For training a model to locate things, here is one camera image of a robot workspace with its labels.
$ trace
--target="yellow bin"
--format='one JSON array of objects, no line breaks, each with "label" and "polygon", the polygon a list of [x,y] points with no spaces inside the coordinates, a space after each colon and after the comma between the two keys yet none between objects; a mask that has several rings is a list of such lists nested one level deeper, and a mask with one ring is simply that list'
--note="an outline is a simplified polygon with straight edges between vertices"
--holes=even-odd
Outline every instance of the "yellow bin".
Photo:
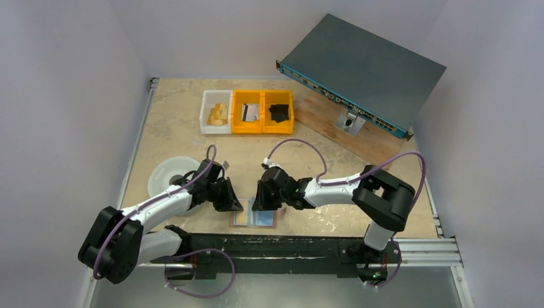
[{"label": "yellow bin", "polygon": [[[259,119],[242,121],[244,104],[259,104]],[[276,122],[271,118],[272,105],[289,105],[289,119]],[[293,93],[289,90],[234,90],[230,113],[232,133],[292,134],[294,126]]]}]

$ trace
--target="white plate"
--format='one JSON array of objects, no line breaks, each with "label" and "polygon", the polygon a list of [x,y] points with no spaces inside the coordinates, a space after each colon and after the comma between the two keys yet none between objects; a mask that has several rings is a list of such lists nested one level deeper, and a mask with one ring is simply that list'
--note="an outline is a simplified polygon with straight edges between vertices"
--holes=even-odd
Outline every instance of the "white plate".
[{"label": "white plate", "polygon": [[193,158],[186,156],[177,156],[161,162],[151,173],[148,181],[149,197],[154,197],[170,186],[172,177],[182,176],[189,171],[197,170],[200,163]]}]

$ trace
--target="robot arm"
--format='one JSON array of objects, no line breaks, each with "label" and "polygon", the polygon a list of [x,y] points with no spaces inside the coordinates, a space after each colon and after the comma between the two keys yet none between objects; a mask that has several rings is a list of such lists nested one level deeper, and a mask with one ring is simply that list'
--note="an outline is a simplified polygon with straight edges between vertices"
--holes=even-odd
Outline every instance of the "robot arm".
[{"label": "robot arm", "polygon": [[[196,174],[202,173],[209,163],[209,159],[203,160]],[[189,235],[180,228],[167,226],[157,233],[148,232],[170,217],[195,209],[204,201],[212,202],[218,212],[243,210],[234,194],[230,179],[219,177],[222,169],[221,164],[213,162],[193,185],[174,194],[174,191],[189,181],[182,177],[162,193],[167,195],[165,198],[148,205],[143,210],[139,210],[142,205],[155,197],[123,210],[113,207],[103,209],[83,242],[78,259],[93,268],[108,235],[133,211],[136,213],[126,219],[112,240],[107,243],[98,264],[98,273],[102,277],[117,284],[140,263],[186,252],[190,249],[187,241]]]},{"label": "robot arm", "polygon": [[[382,169],[356,182],[353,180],[374,166],[366,166],[360,174],[318,183],[315,178],[295,180],[268,159],[262,166],[265,172],[257,183],[253,210],[277,210],[283,203],[298,210],[329,204],[356,205],[373,220],[364,236],[364,244],[378,252],[386,247],[394,233],[404,230],[415,190]],[[383,189],[381,196],[375,194],[379,189]]]}]

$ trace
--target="white bin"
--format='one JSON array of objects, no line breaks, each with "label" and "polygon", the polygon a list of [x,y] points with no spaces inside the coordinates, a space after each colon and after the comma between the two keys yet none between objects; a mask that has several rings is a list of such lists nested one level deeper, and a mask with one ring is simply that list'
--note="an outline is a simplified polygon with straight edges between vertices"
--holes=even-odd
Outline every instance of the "white bin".
[{"label": "white bin", "polygon": [[[202,134],[226,134],[231,133],[230,113],[232,109],[233,90],[204,90],[202,106],[200,106],[200,133]],[[227,123],[221,126],[209,125],[210,111],[216,104],[228,103]]]}]

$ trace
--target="blue front panel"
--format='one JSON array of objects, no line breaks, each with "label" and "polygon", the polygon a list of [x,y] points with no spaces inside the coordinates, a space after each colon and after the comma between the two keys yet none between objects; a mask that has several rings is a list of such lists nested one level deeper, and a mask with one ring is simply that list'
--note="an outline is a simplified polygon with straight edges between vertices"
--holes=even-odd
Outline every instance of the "blue front panel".
[{"label": "blue front panel", "polygon": [[284,75],[286,75],[286,76],[300,82],[302,85],[305,85],[306,87],[316,91],[317,93],[320,93],[321,95],[323,95],[324,97],[330,99],[334,103],[337,103],[338,105],[341,105],[342,107],[345,107],[348,110],[351,110],[353,113],[361,116],[363,119],[366,119],[367,121],[369,121],[372,124],[380,127],[381,129],[391,133],[395,137],[402,138],[402,137],[404,137],[404,134],[406,134],[406,131],[403,130],[402,128],[399,128],[398,126],[395,126],[394,124],[392,124],[390,122],[387,122],[383,118],[377,117],[376,115],[374,115],[371,112],[365,110],[364,108],[360,107],[356,103],[354,103],[352,101],[349,101],[348,99],[343,98],[340,95],[337,95],[337,94],[334,94],[334,93],[330,92],[329,90],[327,90],[326,88],[324,88],[323,86],[321,86],[317,82],[311,80],[310,78],[304,76],[303,74],[300,74],[299,72],[297,72],[295,70],[292,70],[292,69],[284,66],[283,64],[279,65],[278,70],[282,74],[284,74]]}]

